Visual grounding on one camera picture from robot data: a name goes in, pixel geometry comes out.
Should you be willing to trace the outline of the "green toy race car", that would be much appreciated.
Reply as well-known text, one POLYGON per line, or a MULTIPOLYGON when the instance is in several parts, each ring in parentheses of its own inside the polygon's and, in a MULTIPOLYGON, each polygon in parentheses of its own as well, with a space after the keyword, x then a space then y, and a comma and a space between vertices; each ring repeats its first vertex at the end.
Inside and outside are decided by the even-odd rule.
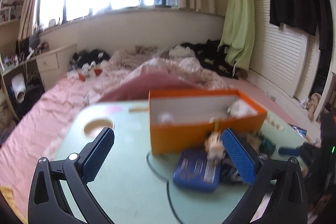
POLYGON ((260 146, 259 146, 260 153, 272 156, 276 151, 276 145, 270 139, 266 138, 264 135, 260 135, 259 138, 260 138, 260 146))

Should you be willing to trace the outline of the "green cartoon lap table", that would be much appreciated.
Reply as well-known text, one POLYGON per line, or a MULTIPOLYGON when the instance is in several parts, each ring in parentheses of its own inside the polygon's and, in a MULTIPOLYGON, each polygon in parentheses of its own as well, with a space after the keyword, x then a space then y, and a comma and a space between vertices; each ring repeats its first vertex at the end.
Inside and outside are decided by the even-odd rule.
POLYGON ((73 120, 56 159, 80 152, 94 135, 84 127, 96 119, 113 123, 114 145, 95 180, 89 183, 100 206, 115 223, 222 223, 247 190, 221 184, 212 193, 176 187, 179 155, 150 152, 146 101, 100 103, 73 120))

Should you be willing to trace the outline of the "white furry pouch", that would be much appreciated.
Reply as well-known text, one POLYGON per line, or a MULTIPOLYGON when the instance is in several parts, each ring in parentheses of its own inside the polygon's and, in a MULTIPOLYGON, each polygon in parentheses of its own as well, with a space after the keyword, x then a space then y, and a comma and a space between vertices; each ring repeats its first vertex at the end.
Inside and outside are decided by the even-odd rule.
POLYGON ((237 100, 228 108, 228 115, 233 118, 243 118, 256 114, 257 111, 244 100, 237 100))

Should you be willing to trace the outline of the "green hanging garment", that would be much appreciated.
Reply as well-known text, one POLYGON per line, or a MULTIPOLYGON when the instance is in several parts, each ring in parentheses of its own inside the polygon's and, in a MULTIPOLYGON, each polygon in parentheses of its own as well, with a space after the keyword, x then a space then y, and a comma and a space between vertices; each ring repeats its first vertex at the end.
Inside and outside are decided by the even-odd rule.
POLYGON ((228 0, 219 48, 227 46, 226 62, 234 69, 249 70, 255 42, 254 0, 228 0))

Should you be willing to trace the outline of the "orange cardboard box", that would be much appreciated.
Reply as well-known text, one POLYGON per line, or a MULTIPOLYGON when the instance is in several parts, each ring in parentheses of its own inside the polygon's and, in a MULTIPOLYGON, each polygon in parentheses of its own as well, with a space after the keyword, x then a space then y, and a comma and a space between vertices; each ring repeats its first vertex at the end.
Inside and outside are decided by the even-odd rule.
POLYGON ((149 92, 150 144, 153 155, 203 148, 207 134, 232 128, 236 133, 260 130, 267 110, 238 89, 154 89, 149 92), (228 115, 228 108, 244 100, 257 114, 228 115))

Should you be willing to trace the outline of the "pink floral blanket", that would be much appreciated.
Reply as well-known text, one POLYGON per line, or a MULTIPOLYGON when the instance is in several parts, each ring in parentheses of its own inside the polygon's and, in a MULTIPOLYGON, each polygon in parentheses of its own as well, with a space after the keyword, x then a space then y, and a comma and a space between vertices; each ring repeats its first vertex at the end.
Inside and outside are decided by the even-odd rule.
POLYGON ((216 72, 194 57, 165 59, 117 50, 86 95, 89 103, 145 100, 154 89, 227 89, 216 72))

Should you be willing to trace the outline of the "white drawer desk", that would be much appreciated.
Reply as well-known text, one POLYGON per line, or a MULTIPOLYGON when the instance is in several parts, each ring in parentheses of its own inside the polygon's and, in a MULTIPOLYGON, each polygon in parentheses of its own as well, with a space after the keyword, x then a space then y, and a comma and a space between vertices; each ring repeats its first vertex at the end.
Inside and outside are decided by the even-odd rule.
POLYGON ((67 74, 70 60, 77 52, 77 44, 58 47, 40 55, 30 57, 17 66, 1 69, 1 85, 7 105, 15 119, 20 121, 23 115, 18 111, 18 102, 13 92, 11 80, 17 75, 22 75, 25 85, 32 79, 41 81, 44 90, 49 90, 63 76, 67 74))

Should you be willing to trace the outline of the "cartoon head figurine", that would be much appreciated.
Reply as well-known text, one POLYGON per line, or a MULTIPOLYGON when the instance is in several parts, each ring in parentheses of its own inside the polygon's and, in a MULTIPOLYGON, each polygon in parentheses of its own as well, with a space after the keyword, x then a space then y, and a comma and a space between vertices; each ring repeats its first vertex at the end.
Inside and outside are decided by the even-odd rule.
POLYGON ((221 161, 226 155, 226 149, 224 148, 222 141, 222 134, 218 131, 210 133, 205 140, 205 151, 207 153, 207 160, 209 161, 221 161))

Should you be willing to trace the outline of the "black clothes pile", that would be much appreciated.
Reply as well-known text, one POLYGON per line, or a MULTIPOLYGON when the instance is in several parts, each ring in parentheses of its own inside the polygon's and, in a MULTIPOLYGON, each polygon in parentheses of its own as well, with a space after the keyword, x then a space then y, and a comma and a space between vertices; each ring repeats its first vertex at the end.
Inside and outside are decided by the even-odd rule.
POLYGON ((226 62, 229 46, 218 47, 220 42, 220 40, 207 40, 204 44, 182 43, 180 46, 192 50, 204 69, 214 71, 223 77, 246 80, 247 71, 236 69, 234 72, 234 67, 226 62))

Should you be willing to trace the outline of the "blue tin box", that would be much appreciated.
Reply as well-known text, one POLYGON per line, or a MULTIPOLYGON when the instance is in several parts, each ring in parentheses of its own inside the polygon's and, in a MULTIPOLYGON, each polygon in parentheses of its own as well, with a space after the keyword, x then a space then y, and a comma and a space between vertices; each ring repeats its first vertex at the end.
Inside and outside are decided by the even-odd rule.
POLYGON ((181 153, 173 174, 173 183, 183 189, 214 192, 219 185, 220 165, 207 160, 207 153, 187 149, 181 153))

